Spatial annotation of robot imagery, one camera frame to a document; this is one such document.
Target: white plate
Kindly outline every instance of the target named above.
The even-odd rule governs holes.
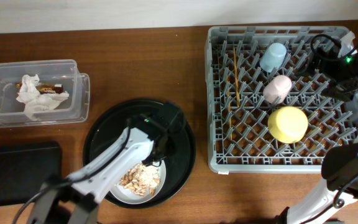
[[[160,192],[162,185],[165,182],[165,176],[167,174],[167,170],[165,168],[164,161],[161,162],[161,166],[158,168],[158,173],[160,176],[160,184],[154,190],[154,195],[150,195],[149,190],[147,189],[146,196],[143,196],[143,197],[138,196],[138,195],[132,193],[131,190],[124,189],[124,186],[119,185],[119,183],[117,183],[110,190],[110,192],[116,199],[118,199],[124,203],[130,204],[130,205],[137,205],[140,203],[145,203],[145,202],[151,200],[152,198],[154,198],[154,196],[156,196]]]

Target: yellow bowl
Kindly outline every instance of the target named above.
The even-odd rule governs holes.
[[[302,110],[286,106],[269,116],[267,126],[275,139],[290,144],[303,138],[308,129],[308,118]]]

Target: white sticker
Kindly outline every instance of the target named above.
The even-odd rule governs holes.
[[[218,171],[218,174],[229,175],[229,171]]]

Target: wooden table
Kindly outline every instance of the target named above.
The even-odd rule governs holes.
[[[358,37],[358,21],[271,25],[346,26]],[[0,146],[56,140],[63,151],[63,176],[82,167],[85,137],[110,107],[149,96],[175,102],[196,136],[190,179],[173,198],[154,208],[129,210],[107,201],[102,223],[220,223],[273,218],[298,203],[318,174],[217,175],[208,167],[204,44],[209,27],[0,34],[0,62],[72,58],[91,80],[89,118],[80,124],[0,129]],[[9,223],[20,205],[0,207]],[[21,223],[29,214],[27,209]],[[335,216],[358,223],[358,202]]]

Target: gray dish rack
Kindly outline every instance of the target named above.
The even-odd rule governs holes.
[[[345,103],[320,95],[329,83],[324,74],[295,76],[312,54],[314,35],[341,38],[348,32],[345,27],[210,28],[205,45],[209,168],[219,174],[319,173],[330,148],[351,143],[358,132],[358,91]],[[285,45],[287,56],[279,69],[268,73],[259,67],[259,59],[274,42]],[[314,46],[329,50],[333,43],[323,40]],[[290,94],[279,105],[268,103],[262,94],[277,75],[293,82]],[[294,144],[277,141],[267,128],[269,114],[283,106],[296,106],[308,117],[305,137]]]

